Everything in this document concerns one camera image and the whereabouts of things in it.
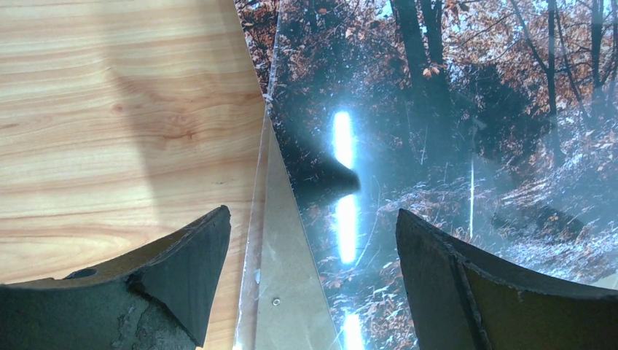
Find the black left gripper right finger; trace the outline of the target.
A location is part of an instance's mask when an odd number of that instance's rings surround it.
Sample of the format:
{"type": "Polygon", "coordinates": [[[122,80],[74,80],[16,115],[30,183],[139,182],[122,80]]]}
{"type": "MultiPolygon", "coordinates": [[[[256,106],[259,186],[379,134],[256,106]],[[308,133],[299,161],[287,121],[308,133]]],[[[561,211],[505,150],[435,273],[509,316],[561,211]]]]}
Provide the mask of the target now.
{"type": "Polygon", "coordinates": [[[615,349],[617,291],[510,263],[400,210],[396,244],[421,349],[615,349]]]}

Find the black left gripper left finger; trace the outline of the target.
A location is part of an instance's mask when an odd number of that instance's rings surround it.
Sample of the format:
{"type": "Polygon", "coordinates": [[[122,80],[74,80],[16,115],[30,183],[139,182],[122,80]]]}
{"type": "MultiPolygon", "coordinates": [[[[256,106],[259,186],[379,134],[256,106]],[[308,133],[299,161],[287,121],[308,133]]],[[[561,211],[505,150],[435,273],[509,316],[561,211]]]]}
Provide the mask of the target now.
{"type": "Polygon", "coordinates": [[[196,349],[230,243],[220,206],[63,279],[1,286],[3,349],[196,349]]]}

